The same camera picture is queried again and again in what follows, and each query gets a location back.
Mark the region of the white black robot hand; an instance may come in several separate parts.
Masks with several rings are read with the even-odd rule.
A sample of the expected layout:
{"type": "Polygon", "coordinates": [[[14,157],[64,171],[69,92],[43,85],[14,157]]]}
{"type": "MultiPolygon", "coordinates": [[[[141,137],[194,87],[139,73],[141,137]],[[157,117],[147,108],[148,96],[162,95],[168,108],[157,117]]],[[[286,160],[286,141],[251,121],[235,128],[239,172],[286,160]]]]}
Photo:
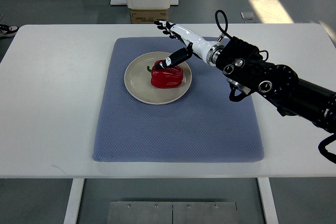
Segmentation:
{"type": "Polygon", "coordinates": [[[215,66],[219,53],[224,45],[217,41],[208,41],[188,28],[167,21],[157,20],[154,22],[157,28],[172,39],[181,41],[186,47],[172,53],[166,59],[154,66],[155,69],[166,69],[175,67],[193,55],[202,59],[206,64],[215,66]]]}

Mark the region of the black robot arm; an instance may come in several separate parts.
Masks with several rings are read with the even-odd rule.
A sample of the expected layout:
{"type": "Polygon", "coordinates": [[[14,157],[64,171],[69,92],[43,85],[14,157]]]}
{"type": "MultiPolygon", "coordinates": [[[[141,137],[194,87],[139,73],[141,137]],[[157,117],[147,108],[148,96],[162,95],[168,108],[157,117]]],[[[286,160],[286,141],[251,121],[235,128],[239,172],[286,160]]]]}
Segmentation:
{"type": "Polygon", "coordinates": [[[300,116],[331,133],[318,145],[320,154],[335,162],[327,146],[335,142],[335,92],[300,79],[287,65],[276,65],[263,57],[258,47],[227,32],[218,25],[229,42],[214,53],[212,63],[228,78],[229,99],[239,102],[256,92],[277,108],[282,116],[300,116]]]}

